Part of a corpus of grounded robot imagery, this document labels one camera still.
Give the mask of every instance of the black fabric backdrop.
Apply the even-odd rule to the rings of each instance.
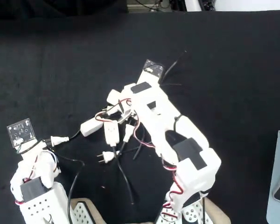
[[[21,158],[7,125],[29,117],[39,139],[72,135],[111,89],[137,79],[147,58],[170,65],[185,49],[166,81],[184,86],[164,89],[222,160],[210,199],[232,223],[266,223],[280,130],[280,11],[0,22],[0,223],[24,222],[9,189]],[[137,195],[131,206],[116,164],[98,164],[103,150],[102,130],[58,149],[87,164],[73,196],[90,198],[107,223],[154,220],[171,174],[151,149],[136,161],[123,155]],[[67,191],[76,169],[62,161]]]

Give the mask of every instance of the electrical plug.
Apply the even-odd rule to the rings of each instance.
[[[113,152],[103,151],[102,154],[97,155],[97,157],[103,157],[102,160],[98,161],[99,163],[102,163],[102,162],[108,163],[108,162],[110,162],[111,160],[114,159],[115,155],[114,155]]]

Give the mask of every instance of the perforated metal bracket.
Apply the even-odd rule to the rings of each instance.
[[[26,224],[69,224],[67,196],[62,184],[54,182],[50,191],[20,205]],[[95,224],[87,205],[79,202],[70,209],[73,224]]]
[[[169,215],[162,214],[163,212],[174,216],[178,216],[178,218],[174,218]],[[163,208],[155,224],[182,224],[182,216],[181,214],[177,214],[176,212],[174,212],[173,209]]]
[[[78,202],[73,213],[76,224],[95,224],[85,202]]]
[[[203,207],[201,205],[201,200],[184,207],[182,209],[183,218],[189,223],[203,224]],[[213,224],[209,215],[205,212],[205,224]]]
[[[162,212],[178,216],[178,218],[164,215]],[[182,209],[182,215],[176,214],[172,209],[162,209],[155,224],[182,224],[185,222],[203,224],[203,207],[201,205],[201,200],[192,205],[184,207]],[[205,213],[205,224],[213,224],[207,213]]]

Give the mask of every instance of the power cord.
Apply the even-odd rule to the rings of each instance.
[[[80,131],[80,129],[79,129],[73,136],[71,136],[71,137],[69,138],[69,140],[75,139],[75,138],[78,137],[80,134],[81,134],[81,131]]]
[[[205,198],[202,198],[203,224],[205,224]]]
[[[75,187],[75,184],[77,182],[77,179],[83,169],[83,167],[85,166],[85,163],[82,161],[82,160],[75,160],[75,159],[70,159],[70,158],[67,158],[65,156],[61,156],[61,155],[58,155],[56,154],[56,152],[54,152],[54,150],[50,147],[47,146],[47,149],[51,152],[53,152],[57,157],[61,158],[61,159],[64,159],[64,160],[68,160],[68,161],[72,161],[72,162],[80,162],[81,163],[81,167],[80,169],[77,171],[76,173],[76,176],[74,178],[74,181],[73,183],[71,184],[71,187],[70,187],[70,191],[69,191],[69,195],[68,195],[68,201],[67,201],[67,216],[68,216],[68,219],[69,219],[69,222],[70,224],[73,224],[72,220],[71,220],[71,217],[70,217],[70,200],[71,200],[71,196],[73,194],[73,191],[74,191],[74,187]]]
[[[133,197],[133,193],[132,193],[132,188],[131,188],[130,182],[129,182],[129,180],[127,179],[126,174],[125,174],[125,172],[123,171],[123,169],[122,169],[122,167],[121,167],[121,164],[120,164],[120,162],[119,162],[119,158],[118,158],[118,156],[117,156],[117,154],[116,154],[116,147],[115,147],[115,146],[112,147],[112,150],[113,150],[114,157],[115,157],[115,159],[116,159],[118,168],[120,169],[120,171],[121,171],[121,173],[122,173],[122,175],[123,175],[123,177],[124,177],[124,179],[125,179],[125,181],[126,181],[127,191],[128,191],[129,196],[130,196],[131,204],[134,204],[134,197]]]
[[[166,78],[166,76],[168,75],[168,73],[174,68],[174,66],[178,63],[179,59],[186,53],[187,51],[182,52],[179,57],[176,59],[175,62],[173,62],[173,64],[166,70],[165,73],[163,73],[161,75],[161,77],[159,78],[159,84],[162,84]]]

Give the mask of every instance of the black cable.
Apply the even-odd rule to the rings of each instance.
[[[28,151],[30,151],[31,149],[33,149],[35,146],[37,146],[41,141],[43,141],[43,140],[39,140],[39,141],[37,141],[36,143],[34,143],[32,146],[30,146],[28,149],[25,149],[24,151],[22,151],[22,152],[19,152],[20,150],[18,149],[17,150],[17,154],[19,154],[19,155],[23,155],[24,153],[26,153],[26,152],[28,152]]]
[[[74,138],[76,138],[78,135],[80,135],[81,134],[81,131],[80,131],[80,129],[79,129],[79,131],[77,131],[73,136],[71,136],[70,138],[69,138],[69,140],[73,140]]]
[[[168,73],[173,69],[173,67],[178,63],[179,59],[183,56],[184,53],[186,53],[187,51],[182,52],[179,57],[177,58],[177,60],[175,62],[173,62],[173,64],[166,70],[166,72],[159,78],[159,84],[164,82],[164,79],[166,78],[166,76],[168,75]]]
[[[131,185],[130,185],[130,182],[129,180],[127,179],[126,177],[126,174],[125,172],[123,171],[122,167],[121,167],[121,164],[119,162],[119,158],[117,157],[116,155],[116,147],[112,147],[113,149],[113,153],[114,153],[114,156],[115,156],[115,159],[116,159],[116,162],[117,162],[117,165],[118,165],[118,168],[120,169],[125,181],[126,181],[126,186],[127,186],[127,190],[128,190],[128,193],[129,193],[129,196],[130,196],[130,199],[131,199],[131,204],[134,204],[134,197],[133,197],[133,194],[132,194],[132,189],[131,189]]]
[[[203,224],[205,224],[205,198],[202,198]]]
[[[145,127],[144,127],[144,125],[142,125],[142,130],[143,130],[143,135],[142,135],[141,141],[143,142],[144,139],[145,139]],[[137,151],[135,152],[135,155],[134,155],[134,157],[133,157],[133,160],[135,160],[135,159],[137,158],[137,156],[138,156],[138,154],[139,154],[141,148],[142,148],[142,144],[140,143],[140,145],[138,146]]]
[[[74,187],[75,187],[75,184],[77,182],[77,179],[83,169],[83,167],[85,166],[85,163],[82,161],[82,160],[75,160],[75,159],[70,159],[70,158],[67,158],[65,156],[61,156],[61,155],[58,155],[56,154],[56,152],[54,152],[54,150],[52,150],[50,147],[47,146],[47,149],[52,151],[56,156],[58,156],[59,158],[61,159],[64,159],[64,160],[68,160],[68,161],[72,161],[72,162],[80,162],[81,163],[81,168],[77,171],[76,173],[76,176],[74,178],[74,181],[73,183],[71,184],[71,187],[70,187],[70,192],[69,192],[69,195],[68,195],[68,201],[67,201],[67,216],[68,216],[68,219],[69,219],[69,222],[70,224],[73,224],[72,220],[71,220],[71,217],[70,217],[70,200],[71,200],[71,196],[73,194],[73,190],[74,190]]]
[[[126,142],[124,141],[124,142],[122,143],[122,145],[121,145],[120,150],[119,150],[119,155],[121,155],[121,153],[122,153],[122,151],[125,149],[125,147],[126,147]]]
[[[146,6],[146,5],[144,5],[143,3],[139,2],[138,0],[135,0],[135,1],[138,2],[140,5],[144,6],[145,8],[149,8],[149,9],[151,9],[151,10],[155,10],[155,11],[158,11],[158,12],[162,12],[161,10],[159,10],[159,9],[157,9],[157,8],[151,8],[151,7],[149,7],[149,6]]]
[[[199,5],[200,5],[200,8],[201,8],[201,11],[205,11],[205,8],[204,8],[204,5],[203,5],[203,0],[198,0],[199,2]]]

